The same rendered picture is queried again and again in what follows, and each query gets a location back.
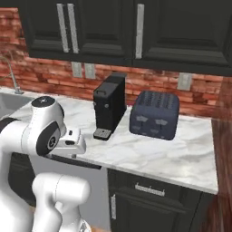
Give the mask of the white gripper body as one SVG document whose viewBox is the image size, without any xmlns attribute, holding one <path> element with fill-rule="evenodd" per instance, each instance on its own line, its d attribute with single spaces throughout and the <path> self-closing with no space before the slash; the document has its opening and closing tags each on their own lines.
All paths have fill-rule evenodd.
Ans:
<svg viewBox="0 0 232 232">
<path fill-rule="evenodd" d="M 80 136 L 77 140 L 61 138 L 50 154 L 72 159 L 76 155 L 84 154 L 85 151 L 86 143 L 83 136 Z"/>
</svg>

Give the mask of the black under-sink cupboard door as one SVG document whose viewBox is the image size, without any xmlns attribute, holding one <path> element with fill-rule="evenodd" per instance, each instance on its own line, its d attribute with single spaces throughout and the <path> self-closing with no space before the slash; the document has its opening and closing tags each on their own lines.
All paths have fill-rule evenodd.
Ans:
<svg viewBox="0 0 232 232">
<path fill-rule="evenodd" d="M 26 154 L 13 153 L 10 161 L 9 185 L 30 206 L 35 206 L 32 183 L 35 178 L 32 163 Z"/>
</svg>

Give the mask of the steel sink basin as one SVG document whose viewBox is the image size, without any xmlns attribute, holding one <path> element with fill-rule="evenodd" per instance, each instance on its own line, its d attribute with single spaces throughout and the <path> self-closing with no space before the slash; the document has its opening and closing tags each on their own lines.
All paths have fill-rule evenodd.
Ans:
<svg viewBox="0 0 232 232">
<path fill-rule="evenodd" d="M 0 120 L 6 117 L 26 119 L 31 113 L 33 98 L 23 95 L 0 93 Z"/>
</svg>

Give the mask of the silver sink tap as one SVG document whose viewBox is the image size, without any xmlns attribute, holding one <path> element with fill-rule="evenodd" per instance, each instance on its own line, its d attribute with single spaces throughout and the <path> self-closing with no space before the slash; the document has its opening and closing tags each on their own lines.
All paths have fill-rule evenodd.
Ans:
<svg viewBox="0 0 232 232">
<path fill-rule="evenodd" d="M 20 86 L 16 82 L 15 75 L 13 73 L 13 69 L 12 69 L 12 66 L 11 66 L 9 60 L 6 57 L 2 56 L 2 55 L 0 55 L 0 60 L 5 61 L 7 63 L 7 65 L 8 65 L 8 67 L 9 67 L 9 71 L 10 71 L 9 75 L 10 75 L 10 77 L 11 77 L 11 79 L 13 81 L 13 85 L 14 85 L 14 94 L 19 94 L 19 95 L 24 94 L 24 92 L 21 90 Z"/>
</svg>

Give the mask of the grey dishwasher front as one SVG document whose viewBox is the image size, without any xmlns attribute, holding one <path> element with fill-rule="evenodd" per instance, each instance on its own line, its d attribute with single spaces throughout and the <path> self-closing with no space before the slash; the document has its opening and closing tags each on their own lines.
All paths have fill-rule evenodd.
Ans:
<svg viewBox="0 0 232 232">
<path fill-rule="evenodd" d="M 107 169 L 88 169 L 43 157 L 29 157 L 34 174 L 56 172 L 86 179 L 92 188 L 87 202 L 80 205 L 83 218 L 95 228 L 111 230 Z"/>
</svg>

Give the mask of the black coffee machine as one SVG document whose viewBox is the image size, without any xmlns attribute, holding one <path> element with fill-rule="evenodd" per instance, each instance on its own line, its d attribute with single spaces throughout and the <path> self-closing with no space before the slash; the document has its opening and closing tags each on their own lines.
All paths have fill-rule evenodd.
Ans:
<svg viewBox="0 0 232 232">
<path fill-rule="evenodd" d="M 113 72 L 93 91 L 96 120 L 96 131 L 93 133 L 93 137 L 96 140 L 108 140 L 127 110 L 126 76 L 125 72 Z"/>
</svg>

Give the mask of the dark blue toaster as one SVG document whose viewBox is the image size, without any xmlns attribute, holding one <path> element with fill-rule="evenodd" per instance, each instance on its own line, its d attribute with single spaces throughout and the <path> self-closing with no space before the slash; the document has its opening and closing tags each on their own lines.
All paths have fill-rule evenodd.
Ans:
<svg viewBox="0 0 232 232">
<path fill-rule="evenodd" d="M 130 111 L 130 132 L 173 140 L 179 120 L 179 97 L 169 92 L 142 91 Z"/>
</svg>

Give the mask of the black base cupboard door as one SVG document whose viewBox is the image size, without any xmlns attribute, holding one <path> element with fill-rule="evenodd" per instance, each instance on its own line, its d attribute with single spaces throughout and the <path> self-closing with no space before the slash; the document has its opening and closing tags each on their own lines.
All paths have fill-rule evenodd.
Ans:
<svg viewBox="0 0 232 232">
<path fill-rule="evenodd" d="M 191 210 L 180 212 L 158 202 L 116 192 L 116 219 L 113 232 L 189 232 Z"/>
</svg>

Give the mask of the black drawer front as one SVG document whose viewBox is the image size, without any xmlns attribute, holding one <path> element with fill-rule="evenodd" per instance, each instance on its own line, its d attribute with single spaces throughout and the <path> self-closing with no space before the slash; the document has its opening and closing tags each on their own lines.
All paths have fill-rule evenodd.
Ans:
<svg viewBox="0 0 232 232">
<path fill-rule="evenodd" d="M 200 192 L 197 190 L 114 169 L 108 169 L 108 181 L 109 186 L 120 193 L 156 201 L 169 207 L 176 207 L 180 212 L 184 212 L 185 210 L 194 211 L 200 198 Z M 135 189 L 134 186 L 137 182 L 144 187 L 151 186 L 153 189 L 160 191 L 165 189 L 165 197 Z"/>
</svg>

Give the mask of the grey wall socket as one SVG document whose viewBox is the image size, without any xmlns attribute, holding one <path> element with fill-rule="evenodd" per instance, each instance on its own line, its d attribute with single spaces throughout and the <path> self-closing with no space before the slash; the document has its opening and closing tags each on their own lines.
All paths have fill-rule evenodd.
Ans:
<svg viewBox="0 0 232 232">
<path fill-rule="evenodd" d="M 178 78 L 178 90 L 189 91 L 192 82 L 192 74 L 181 72 Z"/>
<path fill-rule="evenodd" d="M 82 78 L 82 64 L 77 62 L 72 62 L 72 76 L 77 78 Z"/>
<path fill-rule="evenodd" d="M 93 63 L 86 63 L 84 65 L 84 69 L 85 69 L 85 77 L 87 79 L 95 78 L 95 66 Z"/>
</svg>

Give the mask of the black wall cupboard door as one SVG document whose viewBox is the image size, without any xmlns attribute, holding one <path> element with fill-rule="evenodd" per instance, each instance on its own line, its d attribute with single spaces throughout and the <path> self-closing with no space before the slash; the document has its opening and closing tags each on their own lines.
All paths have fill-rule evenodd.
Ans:
<svg viewBox="0 0 232 232">
<path fill-rule="evenodd" d="M 133 65 L 232 76 L 232 0 L 135 0 L 144 4 L 142 57 Z"/>
<path fill-rule="evenodd" d="M 19 14 L 30 52 L 64 53 L 56 4 L 65 0 L 20 0 Z"/>
<path fill-rule="evenodd" d="M 76 60 L 131 66 L 133 0 L 69 0 L 68 4 L 74 4 Z"/>
</svg>

